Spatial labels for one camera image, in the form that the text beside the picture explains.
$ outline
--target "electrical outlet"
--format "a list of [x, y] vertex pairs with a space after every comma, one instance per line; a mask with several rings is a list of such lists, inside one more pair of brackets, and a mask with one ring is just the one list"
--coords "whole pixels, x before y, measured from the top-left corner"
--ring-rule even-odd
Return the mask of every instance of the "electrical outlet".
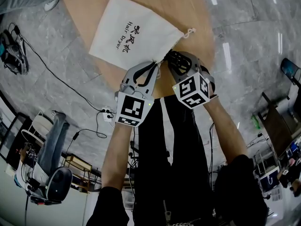
[[[102, 110], [105, 110], [105, 111], [109, 110], [109, 111], [111, 111], [111, 109], [109, 107], [103, 107]], [[110, 117], [112, 117], [112, 114], [107, 113], [107, 112], [103, 112], [102, 114], [103, 114], [104, 121], [106, 121], [106, 122], [111, 122], [112, 121], [112, 118], [110, 118]]]

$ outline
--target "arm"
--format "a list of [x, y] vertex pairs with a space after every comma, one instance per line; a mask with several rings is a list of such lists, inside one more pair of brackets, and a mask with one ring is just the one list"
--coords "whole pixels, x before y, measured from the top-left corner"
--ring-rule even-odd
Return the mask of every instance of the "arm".
[[227, 163], [239, 155], [247, 155], [246, 144], [231, 117], [216, 97], [204, 105], [209, 112]]
[[116, 123], [102, 168], [102, 186], [122, 189], [132, 127]]

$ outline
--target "gray tile floor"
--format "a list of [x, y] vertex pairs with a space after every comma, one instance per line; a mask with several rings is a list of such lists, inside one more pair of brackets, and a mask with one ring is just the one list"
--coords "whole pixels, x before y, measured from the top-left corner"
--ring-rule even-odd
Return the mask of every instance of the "gray tile floor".
[[[301, 0], [206, 0], [211, 13], [215, 41], [217, 94], [232, 116], [246, 143], [263, 129], [255, 129], [250, 117], [264, 106], [261, 93], [271, 99], [287, 94], [290, 82], [280, 72], [284, 57], [301, 62]], [[42, 56], [49, 68], [62, 80], [86, 96], [96, 107], [116, 108], [113, 92], [94, 66], [63, 1], [50, 12], [42, 6], [6, 14], [0, 29], [10, 22], [20, 26], [21, 33]], [[96, 129], [96, 111], [72, 90], [47, 71], [29, 51], [30, 72], [15, 76], [0, 65], [0, 89], [17, 110], [34, 117], [39, 110], [50, 115], [51, 110], [63, 111], [71, 128], [65, 150], [73, 135], [81, 128]], [[210, 162], [209, 127], [211, 118], [203, 107], [195, 110], [207, 162]], [[73, 142], [70, 152], [101, 167], [113, 128], [98, 118], [99, 131], [108, 135], [99, 139], [95, 133], [83, 132]], [[173, 133], [165, 122], [166, 145], [172, 152]], [[216, 132], [213, 135], [214, 166], [225, 159]], [[252, 156], [266, 143], [249, 149]]]

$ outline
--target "marker cube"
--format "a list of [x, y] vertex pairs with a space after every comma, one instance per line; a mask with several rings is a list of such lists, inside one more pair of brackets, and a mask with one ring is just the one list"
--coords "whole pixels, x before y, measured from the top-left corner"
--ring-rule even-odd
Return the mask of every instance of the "marker cube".
[[154, 101], [119, 92], [115, 122], [138, 127], [144, 121], [153, 104]]
[[173, 86], [178, 100], [190, 109], [194, 109], [210, 101], [209, 80], [196, 72]]

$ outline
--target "black sleeve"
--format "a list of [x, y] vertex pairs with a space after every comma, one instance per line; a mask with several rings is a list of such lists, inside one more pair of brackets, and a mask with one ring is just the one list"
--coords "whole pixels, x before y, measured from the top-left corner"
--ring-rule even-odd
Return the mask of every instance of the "black sleeve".
[[215, 183], [215, 209], [236, 226], [264, 226], [268, 207], [253, 176], [253, 161], [236, 157], [221, 169]]
[[114, 187], [102, 188], [87, 226], [126, 226], [128, 221], [129, 218], [123, 206], [121, 191]]

